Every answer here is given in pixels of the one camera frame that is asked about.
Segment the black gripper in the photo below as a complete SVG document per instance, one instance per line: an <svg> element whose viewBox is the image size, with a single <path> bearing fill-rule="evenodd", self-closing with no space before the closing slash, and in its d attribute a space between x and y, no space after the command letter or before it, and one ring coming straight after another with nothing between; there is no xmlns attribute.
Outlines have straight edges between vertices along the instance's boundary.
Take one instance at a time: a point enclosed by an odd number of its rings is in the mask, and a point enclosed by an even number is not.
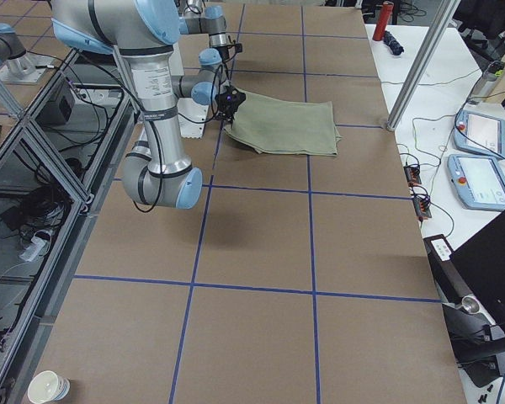
<svg viewBox="0 0 505 404"><path fill-rule="evenodd" d="M242 43L228 40L226 43L215 43L213 47L218 51L221 61L231 61L237 54L242 53Z"/></svg>
<svg viewBox="0 0 505 404"><path fill-rule="evenodd" d="M245 102L246 97L244 92L233 85L226 86L225 91L215 97L217 104L215 119L226 121L224 125L225 130L232 127L235 114L239 106Z"/></svg>

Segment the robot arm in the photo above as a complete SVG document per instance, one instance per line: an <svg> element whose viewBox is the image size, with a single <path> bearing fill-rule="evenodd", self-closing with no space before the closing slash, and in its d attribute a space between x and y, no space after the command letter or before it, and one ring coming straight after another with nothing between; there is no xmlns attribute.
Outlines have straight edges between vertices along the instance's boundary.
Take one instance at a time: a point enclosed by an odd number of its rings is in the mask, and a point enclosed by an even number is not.
<svg viewBox="0 0 505 404"><path fill-rule="evenodd" d="M58 40L73 49L125 59L132 77L131 98L141 112L143 131L125 157L122 183L138 205L190 209L198 201L202 172L183 148L178 100L216 106L213 117L231 122L245 93L227 74L229 42L219 5L200 1L55 1L52 23ZM206 34L199 72L174 76L170 57L181 35Z"/></svg>
<svg viewBox="0 0 505 404"><path fill-rule="evenodd" d="M182 35L208 35L209 46L224 62L243 52L242 44L226 32L227 23L221 6L207 6L204 1L177 1L179 30Z"/></svg>

